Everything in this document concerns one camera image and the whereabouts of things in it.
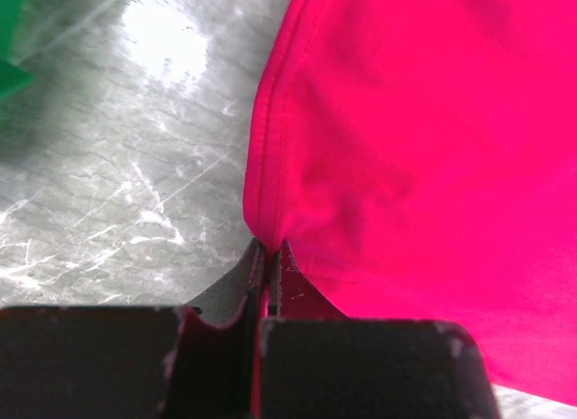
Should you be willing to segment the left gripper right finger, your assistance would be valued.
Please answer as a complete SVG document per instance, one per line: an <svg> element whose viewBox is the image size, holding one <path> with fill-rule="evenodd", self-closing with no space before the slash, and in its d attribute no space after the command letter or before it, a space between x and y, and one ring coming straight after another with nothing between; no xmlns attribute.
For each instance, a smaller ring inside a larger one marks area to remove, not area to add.
<svg viewBox="0 0 577 419"><path fill-rule="evenodd" d="M352 319L276 255L261 322L264 418L497 418L480 349L460 325Z"/></svg>

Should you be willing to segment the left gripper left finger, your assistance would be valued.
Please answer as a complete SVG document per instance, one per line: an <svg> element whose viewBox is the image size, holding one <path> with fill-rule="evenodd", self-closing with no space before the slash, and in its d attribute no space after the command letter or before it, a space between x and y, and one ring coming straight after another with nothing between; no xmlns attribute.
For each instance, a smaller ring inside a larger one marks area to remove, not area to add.
<svg viewBox="0 0 577 419"><path fill-rule="evenodd" d="M247 417L264 260L184 305L3 308L2 417Z"/></svg>

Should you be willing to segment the pink t shirt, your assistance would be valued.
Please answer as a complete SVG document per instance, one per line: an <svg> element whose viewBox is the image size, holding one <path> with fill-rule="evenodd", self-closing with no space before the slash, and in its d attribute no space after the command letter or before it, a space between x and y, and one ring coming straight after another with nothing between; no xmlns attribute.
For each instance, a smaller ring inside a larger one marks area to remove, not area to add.
<svg viewBox="0 0 577 419"><path fill-rule="evenodd" d="M449 320L576 402L576 0L291 0L243 214L351 317Z"/></svg>

